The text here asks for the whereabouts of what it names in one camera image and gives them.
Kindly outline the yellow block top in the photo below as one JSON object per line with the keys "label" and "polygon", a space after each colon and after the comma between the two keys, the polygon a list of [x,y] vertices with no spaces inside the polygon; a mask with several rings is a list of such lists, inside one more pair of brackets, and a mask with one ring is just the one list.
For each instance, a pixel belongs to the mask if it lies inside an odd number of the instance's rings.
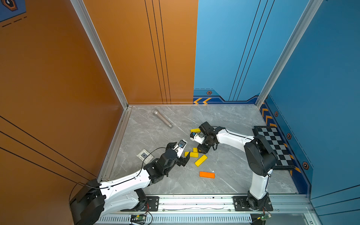
{"label": "yellow block top", "polygon": [[199,128],[191,129],[190,132],[192,133],[200,133],[201,130]]}

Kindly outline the yellow block bottom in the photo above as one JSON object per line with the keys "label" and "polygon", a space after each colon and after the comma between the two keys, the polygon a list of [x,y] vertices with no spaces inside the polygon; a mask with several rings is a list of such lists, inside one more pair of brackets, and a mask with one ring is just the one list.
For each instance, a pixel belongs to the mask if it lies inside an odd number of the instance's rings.
{"label": "yellow block bottom", "polygon": [[185,157],[190,157],[190,158],[198,158],[199,153],[197,153],[197,152],[185,152],[184,156]]}

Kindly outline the orange block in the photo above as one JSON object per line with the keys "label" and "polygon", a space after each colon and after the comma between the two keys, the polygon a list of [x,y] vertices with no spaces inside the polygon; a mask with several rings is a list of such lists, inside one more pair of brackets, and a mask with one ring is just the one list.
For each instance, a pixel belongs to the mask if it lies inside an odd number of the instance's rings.
{"label": "orange block", "polygon": [[202,178],[209,178],[209,179],[215,179],[215,173],[213,172],[199,172],[199,176]]}

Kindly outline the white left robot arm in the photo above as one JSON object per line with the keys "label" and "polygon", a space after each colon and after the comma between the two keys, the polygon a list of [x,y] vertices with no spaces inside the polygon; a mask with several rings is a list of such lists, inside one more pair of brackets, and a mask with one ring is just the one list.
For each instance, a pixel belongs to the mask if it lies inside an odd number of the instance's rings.
{"label": "white left robot arm", "polygon": [[101,216],[130,210],[140,211],[145,207],[147,196],[144,188],[168,176],[175,165],[185,166],[190,156],[183,157],[185,140],[170,142],[165,152],[131,175],[105,182],[93,179],[69,201],[75,225],[93,225]]}

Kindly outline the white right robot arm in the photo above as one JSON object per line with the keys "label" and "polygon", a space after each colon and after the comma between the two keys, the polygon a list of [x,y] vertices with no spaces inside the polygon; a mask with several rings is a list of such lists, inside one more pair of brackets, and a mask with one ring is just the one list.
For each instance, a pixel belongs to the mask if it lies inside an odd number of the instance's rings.
{"label": "white right robot arm", "polygon": [[252,211],[265,209],[265,203],[269,199],[269,179],[278,160],[268,140],[263,135],[246,136],[233,133],[225,127],[211,126],[208,122],[201,124],[199,130],[191,131],[190,139],[198,143],[197,149],[202,154],[207,154],[210,148],[216,150],[219,144],[245,152],[248,166],[253,172],[246,206]]}

